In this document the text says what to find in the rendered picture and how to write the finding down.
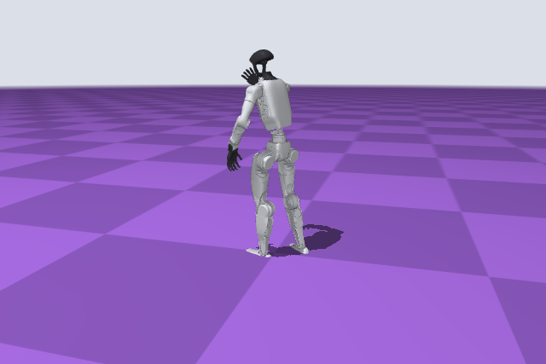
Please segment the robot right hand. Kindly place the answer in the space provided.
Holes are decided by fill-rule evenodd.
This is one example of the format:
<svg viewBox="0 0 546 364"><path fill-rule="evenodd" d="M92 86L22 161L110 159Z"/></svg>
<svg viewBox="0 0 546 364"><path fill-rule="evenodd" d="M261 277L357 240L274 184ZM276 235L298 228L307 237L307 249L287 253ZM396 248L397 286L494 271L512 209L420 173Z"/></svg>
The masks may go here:
<svg viewBox="0 0 546 364"><path fill-rule="evenodd" d="M259 77L253 72L251 67L249 67L249 69L252 73L250 73L247 69L246 71L249 73L250 76L246 72L243 73L247 76L247 78L244 75L241 76L244 77L244 79L246 79L246 81L248 81L248 83L250 83L251 85L255 85L256 83L258 83Z"/></svg>

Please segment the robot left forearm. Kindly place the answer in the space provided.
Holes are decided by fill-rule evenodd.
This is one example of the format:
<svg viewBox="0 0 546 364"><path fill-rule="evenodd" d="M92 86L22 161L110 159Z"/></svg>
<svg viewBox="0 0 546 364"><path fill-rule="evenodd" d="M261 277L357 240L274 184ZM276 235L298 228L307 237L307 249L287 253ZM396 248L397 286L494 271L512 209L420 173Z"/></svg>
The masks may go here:
<svg viewBox="0 0 546 364"><path fill-rule="evenodd" d="M232 151L236 150L239 147L241 137L242 137L242 135L244 134L244 131L245 131L245 129L243 129L242 127L237 126L240 116L237 118L237 120L235 122L233 132L232 132L231 137L230 137L229 142L228 142L228 146L229 146L229 144L231 144L232 147L233 147Z"/></svg>

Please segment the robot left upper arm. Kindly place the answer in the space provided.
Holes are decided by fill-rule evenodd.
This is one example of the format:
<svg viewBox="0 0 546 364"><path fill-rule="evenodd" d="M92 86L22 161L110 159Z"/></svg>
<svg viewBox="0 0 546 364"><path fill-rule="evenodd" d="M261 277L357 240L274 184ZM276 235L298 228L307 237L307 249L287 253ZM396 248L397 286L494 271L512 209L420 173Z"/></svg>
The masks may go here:
<svg viewBox="0 0 546 364"><path fill-rule="evenodd" d="M243 129L247 129L247 127L249 126L251 122L251 119L249 119L249 116L253 111L253 108L256 104L257 99L261 98L262 95L263 95L262 84L255 84L255 85L247 87L246 97L242 105L241 116L239 118L237 126L242 127Z"/></svg>

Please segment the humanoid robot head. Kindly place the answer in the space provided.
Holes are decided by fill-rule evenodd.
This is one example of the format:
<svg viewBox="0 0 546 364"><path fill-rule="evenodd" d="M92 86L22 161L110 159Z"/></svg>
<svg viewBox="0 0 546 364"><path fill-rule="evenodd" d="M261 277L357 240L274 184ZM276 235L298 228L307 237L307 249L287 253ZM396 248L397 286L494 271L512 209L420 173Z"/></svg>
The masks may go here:
<svg viewBox="0 0 546 364"><path fill-rule="evenodd" d="M276 80L278 78L275 78L271 72L266 72L266 64L267 61L270 61L274 59L274 55L267 49L261 49L255 52L251 58L249 59L250 62L253 64L253 69L258 77L262 77L264 80ZM261 64L263 66L262 72L258 72L257 66L258 64Z"/></svg>

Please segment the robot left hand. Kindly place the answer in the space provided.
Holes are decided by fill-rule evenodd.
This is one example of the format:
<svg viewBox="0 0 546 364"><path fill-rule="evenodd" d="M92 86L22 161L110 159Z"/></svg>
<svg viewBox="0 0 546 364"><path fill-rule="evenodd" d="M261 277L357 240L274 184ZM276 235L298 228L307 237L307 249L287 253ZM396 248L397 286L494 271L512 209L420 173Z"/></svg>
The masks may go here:
<svg viewBox="0 0 546 364"><path fill-rule="evenodd" d="M228 169L229 169L230 171L235 170L235 169L238 170L238 169L235 167L235 165L237 165L239 168L241 168L241 167L238 165L238 163L237 163L237 159L236 159L237 156L239 157L240 160L242 160L240 154L238 154L238 152L237 152L237 151L238 151L238 148L237 148L236 150L234 150L234 151L232 151L232 150L233 150L233 147L232 147L231 144L229 144L229 146L228 146L228 151L229 151L229 153L228 153L228 156L227 156L227 167L228 167ZM234 166L235 169L233 168L232 165ZM231 170L230 168L231 168L232 170Z"/></svg>

